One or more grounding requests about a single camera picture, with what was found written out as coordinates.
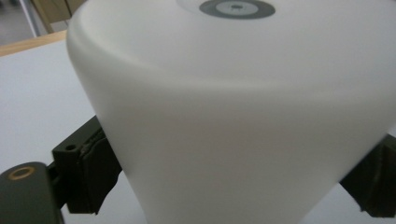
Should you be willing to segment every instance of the wooden edge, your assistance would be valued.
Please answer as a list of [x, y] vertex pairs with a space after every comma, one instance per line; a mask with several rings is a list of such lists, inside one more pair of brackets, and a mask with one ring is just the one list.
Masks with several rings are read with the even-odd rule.
[[50, 35], [42, 35], [37, 38], [22, 40], [9, 45], [0, 46], [0, 57], [17, 53], [26, 49], [33, 49], [50, 43], [54, 43], [66, 38], [66, 31], [57, 32]]

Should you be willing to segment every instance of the screw hole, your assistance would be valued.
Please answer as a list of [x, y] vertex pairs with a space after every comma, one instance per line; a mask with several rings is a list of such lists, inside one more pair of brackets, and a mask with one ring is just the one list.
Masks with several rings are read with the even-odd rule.
[[67, 146], [65, 149], [66, 149], [67, 151], [76, 149], [76, 145], [69, 145], [69, 146]]

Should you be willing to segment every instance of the dark object in background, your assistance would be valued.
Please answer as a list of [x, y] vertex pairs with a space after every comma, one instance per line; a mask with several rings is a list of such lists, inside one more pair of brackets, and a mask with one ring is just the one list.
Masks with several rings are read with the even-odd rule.
[[396, 138], [387, 135], [340, 184], [371, 217], [395, 217]]

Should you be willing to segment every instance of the gray ring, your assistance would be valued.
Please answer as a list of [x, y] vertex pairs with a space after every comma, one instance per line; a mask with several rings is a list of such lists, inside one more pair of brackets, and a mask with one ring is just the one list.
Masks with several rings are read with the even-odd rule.
[[[248, 3], [254, 5], [258, 8], [258, 10], [251, 14], [243, 14], [243, 15], [234, 15], [229, 13], [221, 12], [217, 9], [217, 5], [226, 3], [226, 2], [241, 2], [241, 3]], [[268, 3], [264, 3], [262, 1], [256, 0], [210, 0], [204, 2], [200, 5], [200, 10], [203, 11], [205, 14], [220, 18], [226, 19], [236, 19], [236, 20], [252, 20], [252, 19], [260, 19], [265, 18], [273, 15], [276, 10], [273, 6]]]

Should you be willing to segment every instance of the gray circle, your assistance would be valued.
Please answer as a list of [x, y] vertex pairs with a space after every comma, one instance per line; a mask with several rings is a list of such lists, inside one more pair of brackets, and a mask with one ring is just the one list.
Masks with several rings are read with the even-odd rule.
[[205, 14], [226, 19], [251, 20], [273, 15], [276, 10], [257, 0], [210, 0], [200, 5]]

